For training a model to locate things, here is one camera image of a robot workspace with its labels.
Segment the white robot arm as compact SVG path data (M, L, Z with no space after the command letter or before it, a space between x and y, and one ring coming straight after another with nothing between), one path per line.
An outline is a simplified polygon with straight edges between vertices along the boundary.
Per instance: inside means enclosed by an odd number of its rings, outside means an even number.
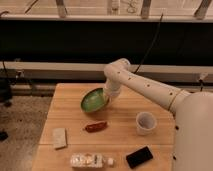
M190 93L130 71L121 58L104 67L109 100L125 85L171 112L175 118L172 171L213 171L213 93Z

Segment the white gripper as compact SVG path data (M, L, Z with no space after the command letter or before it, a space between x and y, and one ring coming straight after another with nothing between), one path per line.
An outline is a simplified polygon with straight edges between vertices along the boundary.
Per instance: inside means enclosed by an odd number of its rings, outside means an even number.
M104 95L103 99L105 103L109 103L110 99L117 98L121 92L121 84L116 81L112 81L110 79L107 79L104 87Z

